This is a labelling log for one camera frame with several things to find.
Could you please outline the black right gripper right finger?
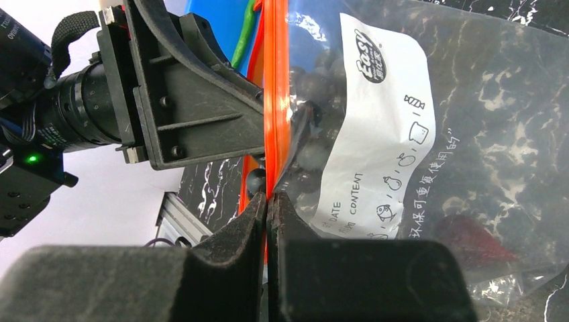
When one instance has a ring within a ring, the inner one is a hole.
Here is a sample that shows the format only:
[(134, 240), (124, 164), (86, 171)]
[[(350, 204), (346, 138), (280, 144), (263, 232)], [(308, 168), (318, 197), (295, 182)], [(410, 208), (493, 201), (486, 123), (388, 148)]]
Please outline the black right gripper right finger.
[(271, 321), (475, 321), (449, 249), (434, 241), (319, 237), (286, 193), (268, 202)]

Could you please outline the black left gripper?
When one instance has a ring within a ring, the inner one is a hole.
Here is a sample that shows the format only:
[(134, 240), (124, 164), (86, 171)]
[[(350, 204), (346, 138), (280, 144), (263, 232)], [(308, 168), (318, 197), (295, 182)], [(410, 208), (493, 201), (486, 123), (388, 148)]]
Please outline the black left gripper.
[[(114, 144), (156, 170), (263, 153), (262, 89), (231, 67), (209, 22), (162, 1), (124, 6), (64, 17), (49, 44), (1, 12), (1, 143)], [(99, 49), (65, 74), (70, 45), (91, 30)]]

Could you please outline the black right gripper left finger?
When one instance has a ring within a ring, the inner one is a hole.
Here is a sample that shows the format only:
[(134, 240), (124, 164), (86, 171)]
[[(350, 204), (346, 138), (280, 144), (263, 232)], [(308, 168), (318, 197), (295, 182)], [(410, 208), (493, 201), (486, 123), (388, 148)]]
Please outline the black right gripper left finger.
[(257, 321), (266, 206), (191, 248), (34, 248), (1, 281), (1, 320)]

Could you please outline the dark red fig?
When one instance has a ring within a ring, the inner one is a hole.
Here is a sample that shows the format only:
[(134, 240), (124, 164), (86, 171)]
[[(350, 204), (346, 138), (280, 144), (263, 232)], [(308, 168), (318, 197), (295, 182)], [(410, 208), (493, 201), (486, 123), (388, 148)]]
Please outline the dark red fig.
[(467, 215), (449, 215), (439, 220), (433, 236), (469, 270), (518, 261), (516, 254)]

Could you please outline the clear zip top bag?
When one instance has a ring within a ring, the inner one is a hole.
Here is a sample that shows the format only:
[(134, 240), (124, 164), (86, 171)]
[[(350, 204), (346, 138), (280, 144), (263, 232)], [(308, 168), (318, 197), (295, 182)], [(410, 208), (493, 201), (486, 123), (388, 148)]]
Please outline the clear zip top bag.
[(568, 265), (567, 1), (265, 1), (264, 18), (248, 196), (286, 193), (326, 238), (437, 241), (467, 215), (518, 256), (457, 261), (478, 303)]

